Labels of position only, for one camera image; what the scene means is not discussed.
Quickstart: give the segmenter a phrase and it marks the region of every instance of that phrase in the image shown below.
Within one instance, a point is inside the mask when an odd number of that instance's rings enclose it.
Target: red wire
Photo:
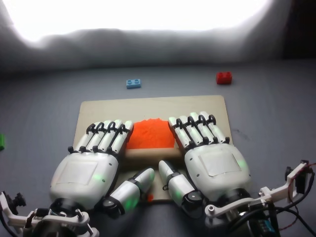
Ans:
[[[307,165],[306,167],[310,167],[310,166],[312,166],[312,165],[316,165],[316,163],[309,164],[309,165]],[[288,186],[287,195],[288,195],[288,199],[290,200],[291,203],[293,203],[293,200],[292,200],[291,197],[290,197],[290,187],[291,187],[291,185],[292,185],[292,183],[293,183],[293,180],[294,180],[306,167],[303,167],[300,171],[297,172],[297,174],[296,174],[296,175],[293,177],[293,179],[291,180],[290,185]],[[287,228],[293,226],[293,225],[296,223],[297,220],[298,220],[298,218],[296,217],[295,220],[294,220],[291,224],[289,224],[288,226],[283,227],[283,228],[279,228],[279,231],[283,231],[283,230],[285,230],[285,229],[287,229]]]

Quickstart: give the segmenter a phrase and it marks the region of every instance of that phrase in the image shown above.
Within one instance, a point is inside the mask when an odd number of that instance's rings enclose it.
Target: light blue toy block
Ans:
[[[142,82],[140,81],[140,79],[133,79],[133,80],[126,81],[127,89],[140,88],[141,86],[142,86]]]

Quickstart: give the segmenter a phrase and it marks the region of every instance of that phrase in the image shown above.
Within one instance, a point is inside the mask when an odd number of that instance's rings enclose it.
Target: green lego brick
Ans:
[[[4,149],[4,135],[0,134],[0,151]]]

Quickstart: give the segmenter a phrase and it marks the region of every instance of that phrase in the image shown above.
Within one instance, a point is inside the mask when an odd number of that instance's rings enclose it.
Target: gray tabletop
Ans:
[[[0,188],[25,196],[27,206],[19,208],[22,215],[50,205],[50,181],[73,143],[83,101],[218,94],[225,98],[234,144],[249,165],[253,194],[264,186],[278,187],[287,166],[295,167],[301,159],[316,161],[315,66],[315,60],[275,61],[2,77],[0,133],[5,134],[6,148],[0,152]],[[217,85],[218,71],[231,71],[233,84]],[[127,79],[141,79],[142,88],[126,89]],[[315,194],[313,188],[299,204],[300,214],[312,227]],[[278,219],[282,227],[294,217],[281,214]],[[138,207],[117,220],[95,214],[91,225],[107,237],[208,235],[202,219],[189,219],[172,204]],[[281,234],[309,236],[301,223]],[[9,236],[2,226],[0,236]]]

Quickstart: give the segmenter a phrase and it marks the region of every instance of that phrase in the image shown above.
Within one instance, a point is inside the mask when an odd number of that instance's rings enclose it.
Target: orange sand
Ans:
[[[159,118],[136,122],[127,144],[127,149],[173,147],[174,138],[168,127],[168,121]]]

